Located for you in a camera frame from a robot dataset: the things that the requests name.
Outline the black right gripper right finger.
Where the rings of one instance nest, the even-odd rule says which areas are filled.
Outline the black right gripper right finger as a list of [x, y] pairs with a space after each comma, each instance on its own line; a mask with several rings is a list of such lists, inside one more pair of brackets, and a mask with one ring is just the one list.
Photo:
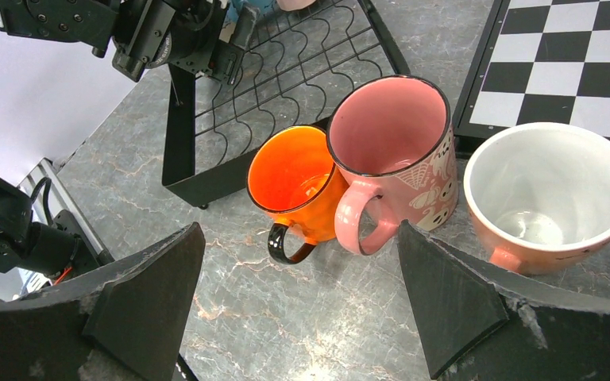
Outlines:
[[400, 224], [401, 270], [435, 380], [610, 380], [610, 299], [497, 267]]

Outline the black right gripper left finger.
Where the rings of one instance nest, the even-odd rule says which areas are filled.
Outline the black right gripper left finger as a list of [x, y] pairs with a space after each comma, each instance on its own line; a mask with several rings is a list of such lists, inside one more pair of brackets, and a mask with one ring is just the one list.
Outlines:
[[192, 223], [84, 275], [0, 300], [0, 380], [170, 380], [205, 247]]

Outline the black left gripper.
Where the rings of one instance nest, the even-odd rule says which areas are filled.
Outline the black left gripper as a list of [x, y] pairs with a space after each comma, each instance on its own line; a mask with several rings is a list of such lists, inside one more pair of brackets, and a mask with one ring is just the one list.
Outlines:
[[227, 1], [123, 1], [112, 36], [112, 66], [134, 82], [145, 70], [167, 64], [210, 74], [222, 30], [220, 69], [232, 85], [259, 16], [255, 5], [229, 7]]

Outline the orange cup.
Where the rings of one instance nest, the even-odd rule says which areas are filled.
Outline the orange cup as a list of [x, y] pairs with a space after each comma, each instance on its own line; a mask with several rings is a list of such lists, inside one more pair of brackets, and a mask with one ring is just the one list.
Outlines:
[[268, 139], [249, 165], [247, 191], [273, 224], [268, 254], [298, 264], [336, 237], [336, 209], [349, 184], [328, 151], [326, 133], [296, 125]]

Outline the salmon pink mug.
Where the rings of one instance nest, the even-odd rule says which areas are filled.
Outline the salmon pink mug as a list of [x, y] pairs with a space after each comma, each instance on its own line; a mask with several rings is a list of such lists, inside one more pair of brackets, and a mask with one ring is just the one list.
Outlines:
[[523, 275], [572, 266], [610, 243], [610, 140], [532, 122], [488, 138], [462, 180], [492, 264]]

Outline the pink floral mug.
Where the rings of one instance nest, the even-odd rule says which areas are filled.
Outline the pink floral mug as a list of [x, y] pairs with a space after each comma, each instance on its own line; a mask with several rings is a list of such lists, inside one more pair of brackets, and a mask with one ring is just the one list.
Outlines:
[[402, 221], [431, 231], [456, 209], [450, 104], [431, 81], [390, 75], [360, 86], [331, 114], [326, 142], [349, 184], [334, 218], [346, 250], [372, 255]]

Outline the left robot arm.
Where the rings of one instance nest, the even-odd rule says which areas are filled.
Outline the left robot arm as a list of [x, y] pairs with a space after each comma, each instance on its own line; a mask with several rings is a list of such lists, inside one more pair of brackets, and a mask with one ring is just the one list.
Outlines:
[[144, 71], [173, 65], [234, 83], [261, 15], [244, 2], [230, 40], [221, 32], [230, 1], [0, 1], [0, 31], [11, 36], [81, 42], [103, 58], [109, 45], [116, 51], [113, 67], [137, 82]]

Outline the black dish rack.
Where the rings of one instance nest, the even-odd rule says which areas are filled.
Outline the black dish rack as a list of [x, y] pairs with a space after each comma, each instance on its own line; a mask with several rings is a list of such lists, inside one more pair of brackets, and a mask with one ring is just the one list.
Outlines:
[[410, 68], [370, 1], [317, 1], [259, 21], [232, 79], [171, 67], [162, 185], [204, 209], [242, 190], [258, 148], [293, 125], [325, 128], [360, 85]]

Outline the black white chessboard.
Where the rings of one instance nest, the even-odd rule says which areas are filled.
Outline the black white chessboard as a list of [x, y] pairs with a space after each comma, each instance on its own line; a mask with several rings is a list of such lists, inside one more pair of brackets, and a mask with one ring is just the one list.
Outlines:
[[534, 121], [610, 139], [610, 1], [493, 3], [454, 112], [461, 150]]

